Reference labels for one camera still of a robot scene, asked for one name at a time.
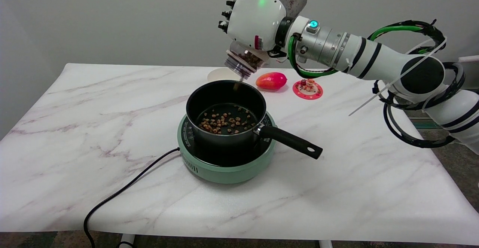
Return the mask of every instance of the mint green cooktop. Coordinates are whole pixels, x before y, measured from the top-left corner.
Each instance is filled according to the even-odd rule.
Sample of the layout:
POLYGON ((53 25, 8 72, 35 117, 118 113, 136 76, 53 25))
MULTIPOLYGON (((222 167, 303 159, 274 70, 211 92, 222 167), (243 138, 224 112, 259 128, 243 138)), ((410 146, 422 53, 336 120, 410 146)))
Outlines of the mint green cooktop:
MULTIPOLYGON (((276 126, 269 113, 266 113, 263 123, 265 125, 276 126)), ((193 136, 191 124, 186 118, 186 115, 181 119, 180 125, 178 126, 177 139, 183 162, 193 174, 208 181, 225 184, 243 182, 261 173, 270 164, 273 149, 276 144, 276 141, 272 139, 261 139, 260 150, 256 155, 258 156, 256 159, 254 159, 253 156, 251 157, 252 161, 244 165, 225 167, 215 166, 214 164, 202 161, 200 155, 205 156, 205 154, 198 153, 198 157, 195 156, 195 137, 193 136)))

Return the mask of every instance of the table leg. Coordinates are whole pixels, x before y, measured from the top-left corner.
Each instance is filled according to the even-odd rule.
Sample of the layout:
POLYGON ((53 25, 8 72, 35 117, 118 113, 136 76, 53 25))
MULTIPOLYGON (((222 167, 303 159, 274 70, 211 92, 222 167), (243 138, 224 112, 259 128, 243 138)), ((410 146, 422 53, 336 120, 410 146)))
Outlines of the table leg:
MULTIPOLYGON (((131 244, 135 241, 135 235, 134 234, 123 234, 121 235, 121 241, 127 241, 131 244)), ((130 245, 127 244, 121 244, 120 248, 131 248, 130 245)))
POLYGON ((331 241, 315 241, 314 244, 316 248, 332 248, 331 241))

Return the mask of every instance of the green cable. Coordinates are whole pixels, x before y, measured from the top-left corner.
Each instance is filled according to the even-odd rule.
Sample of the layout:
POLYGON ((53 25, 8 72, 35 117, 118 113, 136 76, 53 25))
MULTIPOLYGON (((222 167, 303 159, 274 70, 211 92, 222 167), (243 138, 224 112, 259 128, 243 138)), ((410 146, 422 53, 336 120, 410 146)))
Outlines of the green cable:
POLYGON ((422 30, 422 28, 421 27, 415 27, 415 26, 383 27, 383 28, 380 28, 380 29, 376 30, 376 32, 374 32, 371 35, 370 40, 374 41, 376 38, 378 38, 378 36, 380 34, 385 33, 385 32, 391 32, 391 31, 419 31, 419 30, 422 30))
POLYGON ((289 62, 291 63, 291 66, 296 70, 296 72, 298 72, 298 74, 300 76, 308 76, 308 77, 322 77, 322 76, 328 76, 328 75, 331 75, 331 74, 335 74, 336 72, 338 72, 337 70, 332 70, 332 71, 318 71, 318 72, 313 72, 313 71, 305 71, 305 70, 301 70, 298 68, 298 64, 296 64, 296 53, 295 53, 295 49, 293 47, 294 43, 296 42, 297 38, 295 36, 291 36, 291 38, 289 39, 289 43, 288 43, 288 55, 289 55, 289 62))

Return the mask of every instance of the beige coaster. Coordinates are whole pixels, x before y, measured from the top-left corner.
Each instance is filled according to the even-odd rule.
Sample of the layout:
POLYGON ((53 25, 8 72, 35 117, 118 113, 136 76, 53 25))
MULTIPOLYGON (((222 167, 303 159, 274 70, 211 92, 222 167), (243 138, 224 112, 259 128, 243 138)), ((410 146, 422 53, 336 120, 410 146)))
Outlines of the beige coaster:
POLYGON ((227 67, 222 67, 213 70, 208 74, 208 82, 214 82, 219 80, 235 80, 239 81, 241 77, 234 73, 231 69, 227 67))

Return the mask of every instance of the floor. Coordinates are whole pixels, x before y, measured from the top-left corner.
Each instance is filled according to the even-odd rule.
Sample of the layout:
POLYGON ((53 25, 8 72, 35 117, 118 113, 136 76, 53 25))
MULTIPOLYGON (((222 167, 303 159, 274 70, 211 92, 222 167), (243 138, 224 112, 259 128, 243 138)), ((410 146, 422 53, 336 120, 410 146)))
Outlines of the floor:
MULTIPOLYGON (((424 125, 417 120, 426 117, 420 111, 409 112, 424 139, 438 139, 446 135, 445 131, 434 129, 434 125, 424 125)), ((476 154, 460 144, 449 144, 434 153, 442 162, 458 187, 471 205, 479 212, 479 159, 476 154)), ((98 248, 114 248, 120 241, 120 234, 92 232, 98 248)), ((212 238, 173 238, 162 236, 137 236, 138 248, 315 248, 314 241, 276 241, 246 239, 212 238)), ((379 243, 333 241, 334 248, 458 248, 459 245, 417 244, 417 243, 379 243)), ((0 248, 87 248, 89 242, 82 231, 44 232, 44 233, 0 233, 0 248)))

